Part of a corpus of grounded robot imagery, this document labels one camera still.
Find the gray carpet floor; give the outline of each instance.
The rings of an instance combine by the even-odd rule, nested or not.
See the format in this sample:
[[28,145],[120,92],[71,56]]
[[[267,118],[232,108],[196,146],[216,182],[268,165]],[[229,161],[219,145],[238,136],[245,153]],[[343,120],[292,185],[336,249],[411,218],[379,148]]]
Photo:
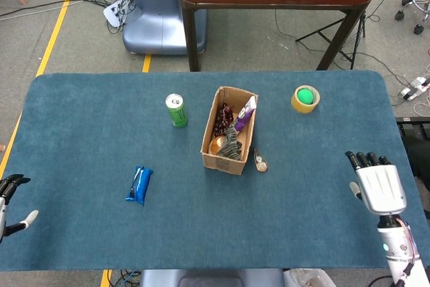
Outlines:
[[[38,5],[59,0],[27,0]],[[373,12],[381,0],[373,0],[368,13]],[[17,0],[0,0],[0,14],[21,8]],[[429,72],[430,24],[421,35],[413,34],[421,13],[408,8],[401,22],[394,20],[400,9],[400,0],[385,0],[376,15],[379,22],[367,21],[366,38],[362,39],[356,69],[371,69],[387,76],[387,89],[396,95],[403,86],[390,77],[393,73],[413,80]],[[34,78],[59,10],[3,20],[0,17],[0,143],[8,143],[22,110],[24,97]],[[302,36],[339,19],[340,13],[330,11],[279,11],[277,21],[283,33]],[[209,13],[208,46],[201,55],[204,71],[261,71],[306,70],[317,66],[327,44],[318,36],[304,41],[312,51],[295,44],[291,37],[278,33],[273,10],[213,10]],[[327,34],[333,35],[330,29]],[[346,52],[353,42],[346,44]],[[50,55],[45,73],[141,73],[144,57],[126,52],[122,35],[108,32],[102,8],[89,3],[70,6],[62,23],[57,41]],[[348,69],[349,63],[338,56],[337,64]],[[150,73],[161,71],[187,71],[184,56],[154,56]],[[413,104],[425,103],[422,95],[413,102],[393,107],[396,116],[416,116]],[[430,107],[421,107],[420,113],[430,115]],[[424,206],[430,208],[430,195],[417,181]],[[388,273],[385,269],[327,269],[338,287],[366,287],[375,277]],[[99,286],[101,272],[0,272],[1,286]],[[374,285],[389,286],[387,281]]]

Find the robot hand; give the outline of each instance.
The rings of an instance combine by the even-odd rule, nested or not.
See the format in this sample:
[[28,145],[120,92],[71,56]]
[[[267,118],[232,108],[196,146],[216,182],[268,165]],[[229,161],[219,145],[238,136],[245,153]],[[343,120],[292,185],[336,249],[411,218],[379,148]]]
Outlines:
[[3,237],[8,237],[18,231],[28,228],[39,214],[39,211],[34,210],[28,214],[25,220],[9,225],[8,227],[6,226],[7,205],[17,187],[29,181],[30,178],[26,178],[22,174],[13,174],[0,180],[0,243],[3,241]]
[[430,287],[411,228],[399,215],[406,208],[406,196],[396,166],[374,153],[345,155],[358,178],[358,185],[349,184],[351,191],[380,217],[378,232],[395,286]]

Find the roll of tape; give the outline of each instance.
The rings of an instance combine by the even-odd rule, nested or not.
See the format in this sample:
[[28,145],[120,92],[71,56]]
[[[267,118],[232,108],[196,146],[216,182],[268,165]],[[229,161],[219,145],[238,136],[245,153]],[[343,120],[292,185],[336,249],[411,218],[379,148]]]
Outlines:
[[[301,89],[308,89],[309,91],[312,92],[312,94],[314,96],[314,101],[312,102],[312,104],[304,104],[304,103],[300,102],[300,100],[298,99],[297,93]],[[310,85],[301,85],[301,86],[299,86],[295,90],[294,95],[291,98],[291,105],[293,106],[294,109],[296,109],[301,114],[309,114],[309,113],[311,113],[312,111],[314,111],[315,107],[319,103],[320,103],[320,93],[318,92],[317,89],[315,89],[314,87],[311,87]]]

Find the green can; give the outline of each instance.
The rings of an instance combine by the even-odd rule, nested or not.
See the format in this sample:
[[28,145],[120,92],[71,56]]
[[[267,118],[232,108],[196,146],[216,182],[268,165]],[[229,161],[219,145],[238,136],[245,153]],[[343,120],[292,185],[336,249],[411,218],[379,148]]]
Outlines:
[[172,124],[176,128],[185,127],[188,123],[187,113],[183,105],[183,99],[179,94],[172,93],[166,98],[166,106],[170,113]]

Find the blue snack wrapper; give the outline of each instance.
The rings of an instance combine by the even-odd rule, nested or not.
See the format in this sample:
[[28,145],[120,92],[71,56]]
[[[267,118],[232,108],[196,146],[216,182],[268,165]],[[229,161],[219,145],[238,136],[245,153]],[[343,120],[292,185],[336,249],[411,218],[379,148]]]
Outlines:
[[130,193],[126,201],[136,201],[142,205],[145,203],[146,190],[148,189],[149,179],[153,171],[143,166],[136,166],[136,173],[130,187]]

